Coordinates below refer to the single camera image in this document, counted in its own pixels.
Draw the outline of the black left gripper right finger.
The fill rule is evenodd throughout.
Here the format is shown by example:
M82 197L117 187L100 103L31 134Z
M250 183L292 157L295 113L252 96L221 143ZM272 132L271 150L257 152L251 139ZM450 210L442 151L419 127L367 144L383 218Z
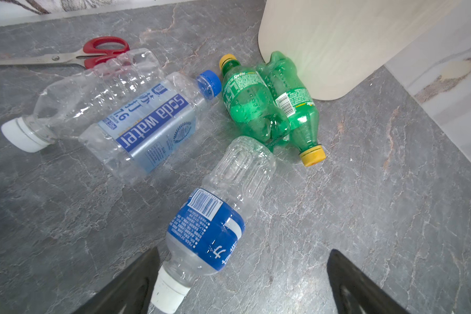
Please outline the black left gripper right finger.
M338 313L407 313L337 249L330 252L327 273Z

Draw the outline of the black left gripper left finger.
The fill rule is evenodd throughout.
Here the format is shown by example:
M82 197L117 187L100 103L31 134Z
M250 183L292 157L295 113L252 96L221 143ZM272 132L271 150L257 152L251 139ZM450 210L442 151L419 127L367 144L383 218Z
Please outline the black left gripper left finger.
M147 313L160 269L159 250L143 253L75 313Z

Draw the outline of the crushed clear bottle back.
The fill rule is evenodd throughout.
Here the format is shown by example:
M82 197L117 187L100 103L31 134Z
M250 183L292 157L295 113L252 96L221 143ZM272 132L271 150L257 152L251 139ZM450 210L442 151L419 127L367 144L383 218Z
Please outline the crushed clear bottle back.
M164 76L150 50L128 51L47 86L33 113L9 120L1 132L27 153L61 139L77 139L90 125L137 98Z

